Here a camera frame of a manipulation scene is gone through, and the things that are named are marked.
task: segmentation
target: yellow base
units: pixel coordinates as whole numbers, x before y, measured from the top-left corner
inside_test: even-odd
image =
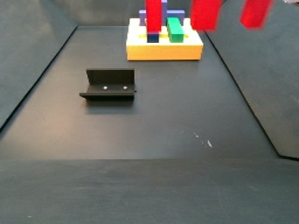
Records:
[[[160,43],[146,43],[145,27],[138,26],[138,18],[129,19],[125,52],[126,60],[198,60],[201,58],[202,43],[197,32],[190,27],[190,20],[184,19],[182,43],[170,43],[165,38],[166,28],[160,32]]]

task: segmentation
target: gray wall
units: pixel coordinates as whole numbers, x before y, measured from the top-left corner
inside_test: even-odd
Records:
[[[78,25],[128,25],[145,0],[52,0]],[[168,8],[189,12],[190,0],[168,0]]]
[[[299,10],[274,0],[265,28],[246,31],[241,4],[224,3],[209,38],[277,152],[299,158]]]
[[[0,0],[0,128],[76,24],[48,0]]]

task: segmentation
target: black metal bracket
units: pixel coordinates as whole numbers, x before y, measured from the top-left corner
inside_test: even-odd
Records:
[[[134,99],[134,69],[86,69],[88,91],[78,95],[86,100]]]

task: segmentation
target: green block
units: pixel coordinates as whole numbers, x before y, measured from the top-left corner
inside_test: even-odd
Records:
[[[168,36],[172,43],[182,42],[182,26],[180,23],[180,19],[177,17],[166,18],[166,30]]]

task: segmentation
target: red object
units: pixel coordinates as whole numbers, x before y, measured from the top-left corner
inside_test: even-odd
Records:
[[[262,28],[272,3],[273,0],[246,0],[240,17],[240,23],[248,29]]]
[[[161,0],[145,0],[145,28],[148,32],[158,32],[162,25]]]
[[[214,31],[217,27],[221,0],[192,0],[190,28],[196,31]]]

